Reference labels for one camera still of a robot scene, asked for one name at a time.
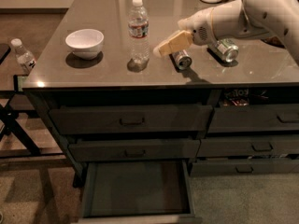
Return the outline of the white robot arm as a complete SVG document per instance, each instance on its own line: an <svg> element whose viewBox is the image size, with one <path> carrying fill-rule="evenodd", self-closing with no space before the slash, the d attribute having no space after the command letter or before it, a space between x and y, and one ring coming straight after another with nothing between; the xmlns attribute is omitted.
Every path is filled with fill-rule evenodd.
<svg viewBox="0 0 299 224"><path fill-rule="evenodd" d="M299 64L297 0L234 0L197 11L178 21L178 30L153 50L158 57L225 38L266 39L275 36Z"/></svg>

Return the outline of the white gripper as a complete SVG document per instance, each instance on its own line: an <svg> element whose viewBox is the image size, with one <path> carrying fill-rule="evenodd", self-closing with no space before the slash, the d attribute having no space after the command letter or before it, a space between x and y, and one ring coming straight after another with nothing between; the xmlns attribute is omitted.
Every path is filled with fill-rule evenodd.
<svg viewBox="0 0 299 224"><path fill-rule="evenodd" d="M183 31L171 34L153 49L153 54L163 57L187 49L192 42L198 46L214 43L216 37L212 29L212 11L213 7L203 9L189 18L179 20L178 27Z"/></svg>

